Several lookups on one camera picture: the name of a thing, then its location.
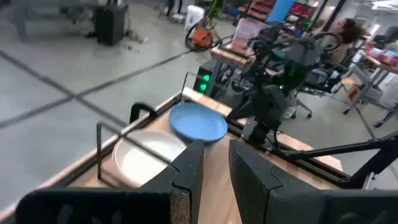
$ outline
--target blue plate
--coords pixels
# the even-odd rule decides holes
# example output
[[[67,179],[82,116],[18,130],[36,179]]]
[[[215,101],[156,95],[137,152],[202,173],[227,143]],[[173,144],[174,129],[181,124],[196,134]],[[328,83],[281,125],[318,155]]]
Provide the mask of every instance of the blue plate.
[[[222,115],[197,103],[182,103],[172,108],[169,125],[183,138],[202,139],[205,143],[219,141],[228,131]]]

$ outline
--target white bowl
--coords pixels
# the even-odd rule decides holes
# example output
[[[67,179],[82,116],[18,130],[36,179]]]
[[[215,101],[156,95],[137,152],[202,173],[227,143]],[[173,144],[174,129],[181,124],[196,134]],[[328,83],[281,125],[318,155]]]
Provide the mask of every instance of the white bowl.
[[[179,138],[166,132],[139,130],[127,136],[170,161],[173,161],[186,148]],[[141,187],[168,165],[125,139],[116,143],[112,158],[124,180],[133,187]]]

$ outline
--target dark hair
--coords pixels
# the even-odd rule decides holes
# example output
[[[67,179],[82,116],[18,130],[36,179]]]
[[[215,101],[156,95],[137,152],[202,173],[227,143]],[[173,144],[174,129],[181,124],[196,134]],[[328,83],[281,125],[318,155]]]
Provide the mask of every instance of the dark hair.
[[[363,35],[363,29],[355,20],[346,18],[346,24],[344,25],[344,31],[340,33],[341,40],[344,44],[350,44],[356,42]]]

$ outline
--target white bucket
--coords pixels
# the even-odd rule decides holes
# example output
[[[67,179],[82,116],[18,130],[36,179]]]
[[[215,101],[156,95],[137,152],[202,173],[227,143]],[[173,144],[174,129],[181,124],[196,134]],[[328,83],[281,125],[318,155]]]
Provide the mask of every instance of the white bucket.
[[[205,16],[205,10],[198,6],[188,6],[187,18],[185,19],[185,30],[191,29]]]

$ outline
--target gray floor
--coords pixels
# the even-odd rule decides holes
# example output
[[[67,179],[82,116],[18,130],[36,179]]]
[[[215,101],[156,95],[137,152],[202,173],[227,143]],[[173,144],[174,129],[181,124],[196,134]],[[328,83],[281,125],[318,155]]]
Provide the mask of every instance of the gray floor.
[[[140,4],[131,10],[134,28],[149,38],[142,45],[123,42],[134,47],[132,52],[104,49],[94,40],[71,35],[61,22],[28,23],[30,40],[21,43],[13,26],[0,20],[0,209],[92,150],[98,121],[124,126],[134,102],[158,105],[181,89],[187,71],[196,72],[210,57],[187,51],[181,25],[159,19],[157,11]],[[217,30],[222,37],[233,33],[226,22]],[[189,77],[187,85],[193,82]],[[343,92],[336,97],[345,100]],[[305,118],[299,108],[297,119],[284,121],[281,129],[291,136],[313,147],[371,137],[356,111],[341,114],[344,103],[299,98],[314,116]],[[385,114],[373,106],[363,109],[370,124]],[[380,137],[396,131],[397,123],[393,118],[371,131]],[[373,154],[336,157],[352,174]],[[378,187],[398,189],[394,166],[383,172]]]

